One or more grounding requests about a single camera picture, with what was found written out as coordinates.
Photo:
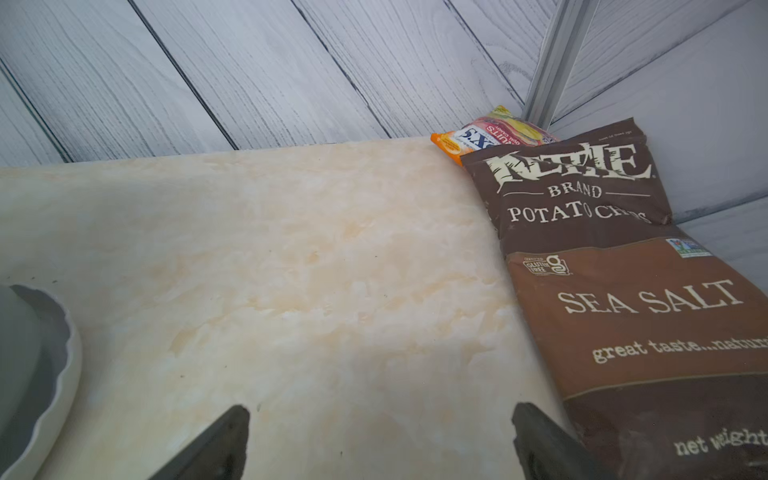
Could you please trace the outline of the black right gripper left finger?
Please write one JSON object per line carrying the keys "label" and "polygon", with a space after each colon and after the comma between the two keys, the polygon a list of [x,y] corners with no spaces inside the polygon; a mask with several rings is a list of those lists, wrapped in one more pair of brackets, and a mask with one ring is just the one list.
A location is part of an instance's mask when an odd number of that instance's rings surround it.
{"label": "black right gripper left finger", "polygon": [[246,460],[250,412],[233,405],[151,480],[241,479]]}

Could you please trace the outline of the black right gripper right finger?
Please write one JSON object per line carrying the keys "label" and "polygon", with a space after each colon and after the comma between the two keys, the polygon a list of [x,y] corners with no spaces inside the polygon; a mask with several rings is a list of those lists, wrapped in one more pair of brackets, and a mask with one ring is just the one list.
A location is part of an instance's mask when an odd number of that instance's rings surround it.
{"label": "black right gripper right finger", "polygon": [[526,479],[611,479],[612,473],[536,405],[520,402],[512,424],[515,450]]}

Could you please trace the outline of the grey ceramic plant pot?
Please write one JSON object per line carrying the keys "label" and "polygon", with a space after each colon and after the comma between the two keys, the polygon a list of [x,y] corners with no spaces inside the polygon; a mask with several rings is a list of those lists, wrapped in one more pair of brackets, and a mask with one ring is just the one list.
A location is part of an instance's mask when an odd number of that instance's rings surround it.
{"label": "grey ceramic plant pot", "polygon": [[79,332],[47,292],[1,287],[1,477],[32,479],[55,445],[82,371]]}

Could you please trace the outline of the brown Kettle chips bag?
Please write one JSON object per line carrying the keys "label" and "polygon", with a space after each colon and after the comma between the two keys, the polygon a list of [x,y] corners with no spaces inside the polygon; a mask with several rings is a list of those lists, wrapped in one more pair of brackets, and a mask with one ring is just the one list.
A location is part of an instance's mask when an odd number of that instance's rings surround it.
{"label": "brown Kettle chips bag", "polygon": [[767,298],[677,227],[631,119],[463,156],[582,445],[621,479],[767,475]]}

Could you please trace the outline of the orange Fox's candy bag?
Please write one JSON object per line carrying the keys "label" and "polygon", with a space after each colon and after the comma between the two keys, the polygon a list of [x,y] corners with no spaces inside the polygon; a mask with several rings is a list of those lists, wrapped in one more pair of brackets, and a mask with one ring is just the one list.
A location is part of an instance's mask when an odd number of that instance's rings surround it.
{"label": "orange Fox's candy bag", "polygon": [[459,166],[463,156],[498,145],[528,147],[557,142],[547,131],[515,117],[502,105],[458,130],[433,133],[430,140]]}

